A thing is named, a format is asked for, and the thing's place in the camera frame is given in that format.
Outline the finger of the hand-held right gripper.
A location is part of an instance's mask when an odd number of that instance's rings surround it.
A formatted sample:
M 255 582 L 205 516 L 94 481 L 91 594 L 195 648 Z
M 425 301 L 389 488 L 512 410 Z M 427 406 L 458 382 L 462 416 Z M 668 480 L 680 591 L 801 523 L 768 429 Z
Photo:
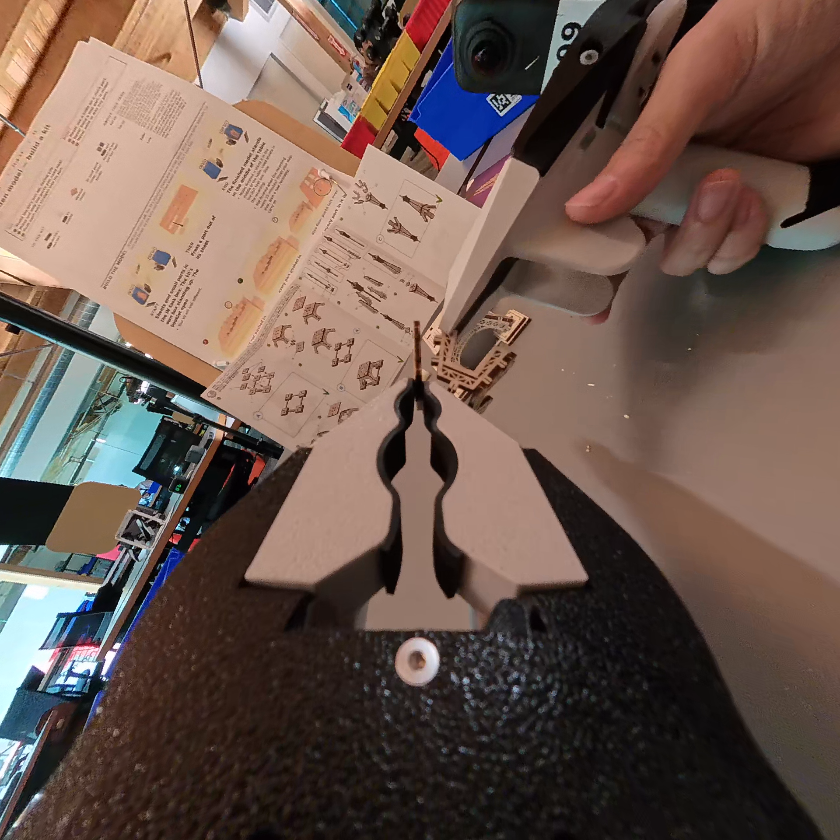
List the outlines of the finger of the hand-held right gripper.
M 464 329 L 485 310 L 508 257 L 507 239 L 540 180 L 539 171 L 511 156 L 501 168 L 448 275 L 444 328 Z

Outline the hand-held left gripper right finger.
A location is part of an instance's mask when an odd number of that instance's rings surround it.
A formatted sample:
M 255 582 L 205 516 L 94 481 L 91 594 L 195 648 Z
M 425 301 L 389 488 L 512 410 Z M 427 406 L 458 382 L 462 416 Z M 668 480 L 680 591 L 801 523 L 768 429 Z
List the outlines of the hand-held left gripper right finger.
M 501 601 L 568 589 L 587 573 L 523 449 L 444 387 L 424 385 L 434 502 L 433 556 L 447 597 L 487 623 Z

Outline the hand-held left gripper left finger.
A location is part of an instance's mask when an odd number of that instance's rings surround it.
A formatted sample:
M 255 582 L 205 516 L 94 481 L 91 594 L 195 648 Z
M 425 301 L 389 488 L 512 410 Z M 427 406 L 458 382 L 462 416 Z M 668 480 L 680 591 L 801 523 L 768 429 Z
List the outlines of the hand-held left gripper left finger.
M 314 445 L 247 568 L 250 585 L 312 595 L 341 624 L 393 591 L 403 545 L 392 479 L 413 414 L 413 383 L 398 382 Z

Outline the small wooden lattice assembly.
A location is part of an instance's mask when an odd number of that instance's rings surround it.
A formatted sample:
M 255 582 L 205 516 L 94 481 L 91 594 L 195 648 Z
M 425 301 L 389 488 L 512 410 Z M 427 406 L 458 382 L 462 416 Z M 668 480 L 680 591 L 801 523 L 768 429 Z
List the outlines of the small wooden lattice assembly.
M 506 322 L 478 325 L 460 337 L 432 326 L 423 341 L 432 351 L 437 381 L 481 414 L 492 401 L 490 389 L 516 359 L 510 333 L 511 325 Z

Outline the grey desk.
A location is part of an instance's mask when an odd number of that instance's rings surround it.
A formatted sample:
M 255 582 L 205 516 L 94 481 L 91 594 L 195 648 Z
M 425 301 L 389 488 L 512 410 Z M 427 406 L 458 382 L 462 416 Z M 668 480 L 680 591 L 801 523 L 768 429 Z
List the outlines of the grey desk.
M 674 278 L 658 238 L 603 325 L 531 323 L 486 417 L 644 548 L 738 708 L 838 838 L 838 248 Z

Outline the person's right hand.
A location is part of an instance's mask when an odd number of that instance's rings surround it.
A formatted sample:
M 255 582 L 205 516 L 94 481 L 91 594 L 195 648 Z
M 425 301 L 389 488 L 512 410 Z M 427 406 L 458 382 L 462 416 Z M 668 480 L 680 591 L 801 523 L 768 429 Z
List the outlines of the person's right hand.
M 644 110 L 604 170 L 566 204 L 578 224 L 628 214 L 700 137 L 778 161 L 838 159 L 839 1 L 715 2 L 669 53 Z M 725 275 L 755 257 L 770 227 L 732 169 L 696 188 L 669 228 L 661 270 Z

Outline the black red office chair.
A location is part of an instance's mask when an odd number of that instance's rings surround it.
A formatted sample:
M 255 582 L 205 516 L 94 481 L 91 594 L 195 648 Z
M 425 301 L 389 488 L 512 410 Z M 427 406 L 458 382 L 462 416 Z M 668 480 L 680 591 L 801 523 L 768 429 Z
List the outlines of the black red office chair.
M 221 511 L 225 512 L 249 493 L 265 471 L 268 458 L 248 450 L 231 447 L 225 447 L 222 455 L 230 465 L 217 499 L 221 505 Z

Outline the yellow storage bin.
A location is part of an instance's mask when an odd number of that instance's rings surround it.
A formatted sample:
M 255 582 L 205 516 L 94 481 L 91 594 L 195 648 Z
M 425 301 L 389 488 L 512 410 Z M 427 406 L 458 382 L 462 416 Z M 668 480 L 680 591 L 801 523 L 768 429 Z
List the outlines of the yellow storage bin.
M 382 129 L 420 57 L 421 52 L 411 36 L 406 31 L 402 32 L 374 79 L 360 111 L 360 118 L 366 120 L 375 132 Z

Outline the beige rounded panel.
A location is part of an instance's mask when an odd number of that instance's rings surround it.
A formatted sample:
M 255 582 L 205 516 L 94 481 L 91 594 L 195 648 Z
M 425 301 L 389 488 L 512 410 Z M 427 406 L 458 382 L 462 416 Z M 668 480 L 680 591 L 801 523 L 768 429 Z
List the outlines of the beige rounded panel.
M 83 482 L 74 487 L 45 546 L 57 553 L 100 555 L 114 549 L 128 513 L 140 502 L 136 488 Z

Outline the black rectangular panel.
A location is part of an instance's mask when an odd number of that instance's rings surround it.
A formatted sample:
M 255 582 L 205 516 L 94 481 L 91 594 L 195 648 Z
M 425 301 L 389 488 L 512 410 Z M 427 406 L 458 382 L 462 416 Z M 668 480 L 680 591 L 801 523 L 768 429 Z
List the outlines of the black rectangular panel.
M 45 545 L 72 485 L 1 478 L 1 544 Z

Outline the colour illustrated instruction sheet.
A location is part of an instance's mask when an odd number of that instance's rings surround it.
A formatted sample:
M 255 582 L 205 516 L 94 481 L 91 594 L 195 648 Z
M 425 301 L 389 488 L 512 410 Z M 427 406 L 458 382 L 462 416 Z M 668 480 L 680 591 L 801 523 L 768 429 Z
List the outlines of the colour illustrated instruction sheet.
M 90 39 L 2 173 L 2 249 L 219 366 L 253 339 L 351 184 L 247 113 Z

